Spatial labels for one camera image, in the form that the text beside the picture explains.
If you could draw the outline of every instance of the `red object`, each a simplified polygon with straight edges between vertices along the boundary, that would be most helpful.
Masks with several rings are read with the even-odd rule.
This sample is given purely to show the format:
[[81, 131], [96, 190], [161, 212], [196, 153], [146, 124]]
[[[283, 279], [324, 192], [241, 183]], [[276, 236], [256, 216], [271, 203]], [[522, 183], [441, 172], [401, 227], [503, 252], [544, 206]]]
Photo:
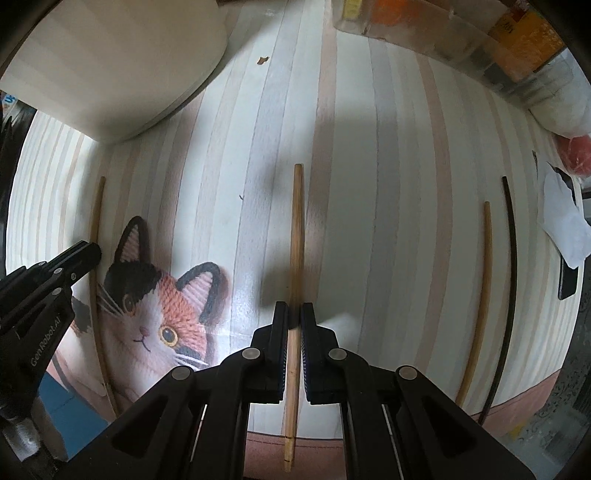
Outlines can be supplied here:
[[584, 179], [591, 177], [591, 137], [565, 138], [556, 135], [556, 146], [567, 170]]

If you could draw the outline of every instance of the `cat illustration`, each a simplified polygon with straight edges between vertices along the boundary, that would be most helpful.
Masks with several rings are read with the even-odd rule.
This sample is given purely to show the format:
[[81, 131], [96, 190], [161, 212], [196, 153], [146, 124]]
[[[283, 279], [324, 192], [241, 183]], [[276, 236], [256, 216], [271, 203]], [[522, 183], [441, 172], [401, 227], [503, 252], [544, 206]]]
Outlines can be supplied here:
[[152, 265], [146, 221], [139, 216], [129, 221], [97, 299], [107, 369], [122, 410], [170, 369], [208, 367], [209, 333], [225, 287], [226, 276], [212, 262], [178, 280]]

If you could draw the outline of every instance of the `paper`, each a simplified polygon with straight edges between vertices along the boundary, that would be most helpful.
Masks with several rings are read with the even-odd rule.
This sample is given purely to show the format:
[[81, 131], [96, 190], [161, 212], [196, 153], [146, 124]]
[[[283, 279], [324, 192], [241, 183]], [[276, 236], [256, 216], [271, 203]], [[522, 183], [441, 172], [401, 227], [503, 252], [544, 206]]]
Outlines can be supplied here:
[[573, 202], [570, 189], [548, 162], [538, 171], [538, 223], [550, 236], [570, 268], [591, 255], [591, 226]]

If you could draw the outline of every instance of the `table surface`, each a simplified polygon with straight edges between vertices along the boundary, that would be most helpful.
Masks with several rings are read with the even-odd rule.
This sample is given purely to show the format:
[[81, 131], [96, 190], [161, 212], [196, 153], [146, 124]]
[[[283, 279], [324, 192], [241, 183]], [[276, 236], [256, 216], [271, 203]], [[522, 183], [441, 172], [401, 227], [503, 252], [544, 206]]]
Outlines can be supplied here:
[[[473, 414], [488, 393], [505, 327], [506, 175], [518, 291], [494, 405], [560, 369], [582, 269], [577, 294], [559, 301], [560, 256], [537, 225], [531, 153], [560, 165], [551, 135], [529, 113], [437, 61], [336, 31], [329, 2], [263, 0], [221, 9], [229, 45], [213, 80], [135, 139], [98, 144], [37, 114], [11, 198], [7, 270], [86, 239], [96, 186], [106, 176], [99, 281], [136, 215], [147, 222], [157, 268], [179, 278], [214, 262], [228, 286], [208, 330], [210, 363], [219, 363], [271, 321], [275, 301], [288, 299], [293, 165], [303, 163], [305, 300], [314, 302], [317, 320], [370, 364], [413, 364], [455, 398], [476, 320], [482, 203], [489, 201], [493, 282], [464, 405]], [[581, 205], [579, 189], [576, 196]], [[84, 303], [87, 288], [81, 281], [74, 289]], [[59, 353], [70, 386], [108, 416], [96, 399], [105, 390], [92, 328], [69, 331]], [[133, 369], [111, 362], [113, 369]], [[340, 436], [337, 407], [300, 408], [299, 436]], [[282, 405], [252, 406], [249, 430], [279, 434], [281, 420]]]

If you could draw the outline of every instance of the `chopstick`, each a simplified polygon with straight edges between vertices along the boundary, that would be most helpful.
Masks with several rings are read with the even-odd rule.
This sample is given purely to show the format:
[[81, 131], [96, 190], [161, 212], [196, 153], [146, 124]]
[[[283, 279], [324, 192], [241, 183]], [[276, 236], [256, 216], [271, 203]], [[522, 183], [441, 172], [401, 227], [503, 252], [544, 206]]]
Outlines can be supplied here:
[[[99, 179], [99, 184], [96, 191], [95, 202], [92, 207], [92, 214], [90, 220], [90, 238], [89, 240], [94, 243], [98, 243], [99, 239], [99, 224], [100, 224], [100, 210], [102, 208], [103, 202], [103, 192], [105, 190], [105, 177], [101, 177]], [[119, 407], [115, 400], [115, 395], [113, 394], [113, 389], [111, 387], [111, 380], [109, 378], [109, 371], [106, 367], [105, 361], [105, 350], [103, 348], [103, 340], [100, 335], [100, 323], [98, 321], [98, 309], [96, 306], [96, 269], [93, 268], [88, 273], [88, 282], [89, 282], [89, 301], [90, 301], [90, 324], [92, 325], [92, 332], [95, 339], [95, 348], [96, 348], [96, 356], [99, 360], [99, 369], [100, 374], [103, 378], [103, 384], [105, 386], [107, 400], [109, 405], [111, 406], [111, 410], [113, 411], [115, 420], [119, 416]]]
[[491, 204], [484, 202], [484, 263], [482, 268], [482, 288], [480, 290], [480, 303], [478, 305], [478, 316], [476, 317], [476, 328], [474, 330], [474, 339], [470, 349], [470, 355], [466, 364], [466, 371], [462, 378], [460, 390], [457, 392], [456, 404], [461, 407], [464, 404], [472, 378], [476, 371], [476, 364], [480, 356], [484, 332], [486, 329], [486, 319], [488, 317], [488, 307], [491, 301], [491, 283], [492, 283], [492, 220]]
[[290, 247], [290, 324], [287, 332], [287, 372], [285, 378], [285, 450], [284, 469], [291, 471], [296, 453], [298, 404], [300, 399], [300, 307], [304, 271], [304, 166], [294, 167], [294, 190], [291, 207]]

